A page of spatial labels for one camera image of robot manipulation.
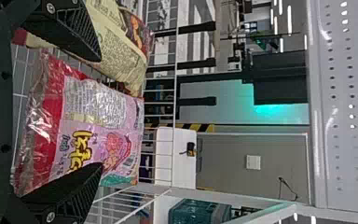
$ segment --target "yellow black hazard stripe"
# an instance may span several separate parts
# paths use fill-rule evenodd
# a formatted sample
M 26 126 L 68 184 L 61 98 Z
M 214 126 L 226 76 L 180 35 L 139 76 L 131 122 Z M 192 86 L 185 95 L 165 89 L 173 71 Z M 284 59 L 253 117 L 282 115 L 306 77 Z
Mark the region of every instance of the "yellow black hazard stripe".
M 172 127 L 172 124 L 146 123 L 145 127 L 146 128 Z M 214 133 L 214 124 L 177 123 L 175 127 L 181 129 L 193 130 L 198 133 Z

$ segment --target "white pegboard wall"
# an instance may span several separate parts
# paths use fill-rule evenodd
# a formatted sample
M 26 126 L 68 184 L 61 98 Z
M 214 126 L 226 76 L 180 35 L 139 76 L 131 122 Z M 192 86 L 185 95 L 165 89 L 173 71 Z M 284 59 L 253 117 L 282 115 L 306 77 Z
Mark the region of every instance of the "white pegboard wall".
M 358 0 L 317 2 L 327 206 L 358 212 Z

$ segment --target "cable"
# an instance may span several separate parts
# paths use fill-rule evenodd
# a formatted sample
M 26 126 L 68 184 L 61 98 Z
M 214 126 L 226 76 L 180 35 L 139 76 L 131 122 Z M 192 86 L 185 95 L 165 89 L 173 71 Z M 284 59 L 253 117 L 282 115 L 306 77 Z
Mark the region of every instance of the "cable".
M 283 177 L 279 176 L 278 180 L 280 182 L 280 184 L 279 184 L 279 199 L 281 198 L 282 184 L 284 184 L 290 190 L 290 192 L 292 192 L 295 195 L 295 198 L 293 199 L 293 201 L 296 202 L 299 199 L 298 194 L 296 192 L 294 192 L 292 190 L 292 188 L 290 188 L 289 184 L 283 179 Z

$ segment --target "ceiling light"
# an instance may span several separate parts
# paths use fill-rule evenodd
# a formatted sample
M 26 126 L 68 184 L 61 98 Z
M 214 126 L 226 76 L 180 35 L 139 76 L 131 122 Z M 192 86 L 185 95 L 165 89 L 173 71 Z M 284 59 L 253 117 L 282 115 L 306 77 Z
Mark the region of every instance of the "ceiling light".
M 310 217 L 310 224 L 316 224 L 316 217 Z
M 278 18 L 274 17 L 274 34 L 278 34 Z
M 283 3 L 282 3 L 282 0 L 279 0 L 279 14 L 280 14 L 280 15 L 283 14 Z
M 292 25 L 292 7 L 287 7 L 287 33 L 292 35 L 293 25 Z
M 304 35 L 304 49 L 308 49 L 308 37 Z
M 270 15 L 270 17 L 271 17 L 271 25 L 273 25 L 274 24 L 274 9 L 271 9 L 270 13 L 271 13 L 271 15 Z
M 280 52 L 283 53 L 283 38 L 279 39 Z

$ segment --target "plastic packaging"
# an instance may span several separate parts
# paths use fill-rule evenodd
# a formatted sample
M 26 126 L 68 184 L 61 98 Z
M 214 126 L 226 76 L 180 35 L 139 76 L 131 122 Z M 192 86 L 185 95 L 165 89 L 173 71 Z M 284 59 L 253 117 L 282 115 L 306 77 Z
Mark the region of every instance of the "plastic packaging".
M 74 56 L 115 81 L 125 83 L 132 96 L 141 96 L 148 59 L 154 45 L 153 33 L 141 19 L 128 9 L 119 7 L 115 0 L 87 1 L 85 4 L 103 58 L 100 63 L 93 63 Z M 24 30 L 16 32 L 13 42 L 29 48 L 55 47 Z
M 34 69 L 12 183 L 22 196 L 88 163 L 102 184 L 137 183 L 144 102 L 89 79 L 42 52 Z

